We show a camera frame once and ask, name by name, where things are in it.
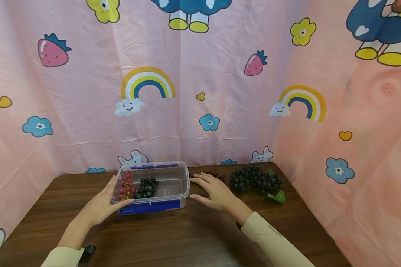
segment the green grape leaf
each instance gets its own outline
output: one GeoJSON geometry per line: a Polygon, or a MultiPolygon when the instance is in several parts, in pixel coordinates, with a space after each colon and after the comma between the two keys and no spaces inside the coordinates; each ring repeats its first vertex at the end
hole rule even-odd
{"type": "Polygon", "coordinates": [[[267,194],[268,197],[270,197],[273,200],[276,200],[277,202],[283,204],[285,202],[285,194],[283,193],[282,190],[280,190],[278,192],[278,194],[276,194],[276,196],[273,196],[272,194],[267,194]]]}

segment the plastic container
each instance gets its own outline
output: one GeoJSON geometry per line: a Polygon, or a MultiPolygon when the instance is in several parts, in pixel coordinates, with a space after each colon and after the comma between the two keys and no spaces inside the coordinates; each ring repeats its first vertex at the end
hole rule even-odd
{"type": "Polygon", "coordinates": [[[114,189],[111,203],[118,203],[125,171],[132,172],[132,181],[139,189],[141,179],[155,177],[159,181],[154,197],[136,199],[131,205],[121,208],[119,215],[141,214],[154,211],[167,211],[184,208],[189,196],[190,181],[186,163],[182,161],[147,163],[143,166],[122,165],[117,174],[118,183],[114,189]]]}

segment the strawberry print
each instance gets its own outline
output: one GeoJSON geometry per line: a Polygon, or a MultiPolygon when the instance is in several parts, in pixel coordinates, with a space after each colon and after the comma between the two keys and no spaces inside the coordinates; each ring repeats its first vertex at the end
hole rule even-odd
{"type": "Polygon", "coordinates": [[[266,65],[267,56],[264,55],[263,50],[250,56],[247,64],[245,65],[244,74],[247,76],[254,76],[260,74],[263,70],[263,65],[266,65]]]}
{"type": "Polygon", "coordinates": [[[68,51],[72,49],[66,44],[66,40],[59,40],[54,33],[45,34],[44,39],[37,43],[41,63],[45,67],[59,67],[68,62],[68,51]]]}

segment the rainbow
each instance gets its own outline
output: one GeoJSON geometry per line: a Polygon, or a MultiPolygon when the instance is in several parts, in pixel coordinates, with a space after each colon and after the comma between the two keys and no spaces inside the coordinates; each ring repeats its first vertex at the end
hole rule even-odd
{"type": "Polygon", "coordinates": [[[323,122],[327,107],[322,95],[315,89],[305,85],[293,85],[282,92],[279,102],[291,107],[291,104],[299,101],[307,106],[307,118],[317,122],[323,122]]]}
{"type": "Polygon", "coordinates": [[[142,87],[153,85],[159,89],[162,98],[174,98],[175,88],[171,79],[162,70],[155,67],[139,67],[128,73],[122,81],[122,99],[139,98],[142,87]]]}

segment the black watch strap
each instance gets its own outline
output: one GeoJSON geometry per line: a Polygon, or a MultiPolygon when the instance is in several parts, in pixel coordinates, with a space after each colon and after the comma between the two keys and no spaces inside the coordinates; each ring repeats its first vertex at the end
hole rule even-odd
{"type": "Polygon", "coordinates": [[[97,248],[94,245],[88,245],[85,247],[85,251],[83,251],[79,263],[89,263],[95,253],[95,250],[97,250],[97,248]]]}
{"type": "Polygon", "coordinates": [[[238,227],[238,229],[239,229],[240,231],[242,231],[242,230],[241,230],[242,226],[239,224],[239,222],[236,222],[236,226],[238,227]]]}

